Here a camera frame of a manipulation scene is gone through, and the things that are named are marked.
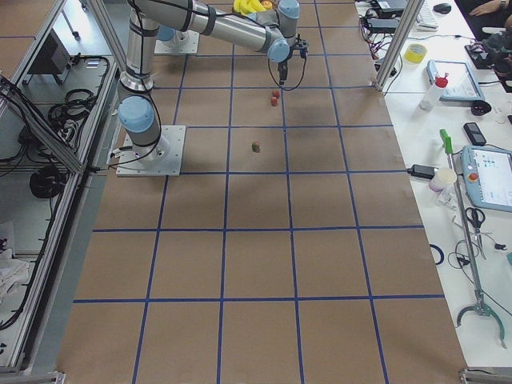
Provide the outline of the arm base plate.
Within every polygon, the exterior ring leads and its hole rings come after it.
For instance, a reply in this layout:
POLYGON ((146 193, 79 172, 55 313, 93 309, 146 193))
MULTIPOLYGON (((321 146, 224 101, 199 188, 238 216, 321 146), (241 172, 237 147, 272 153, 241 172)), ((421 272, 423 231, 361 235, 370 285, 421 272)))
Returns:
POLYGON ((178 31, 170 40, 157 40, 155 55, 188 55, 198 52, 199 33, 178 31))
POLYGON ((125 136, 123 145, 130 148, 120 153, 116 175, 118 177, 179 176, 185 137, 186 127, 181 125, 164 125, 155 148, 133 146, 130 137, 125 136))

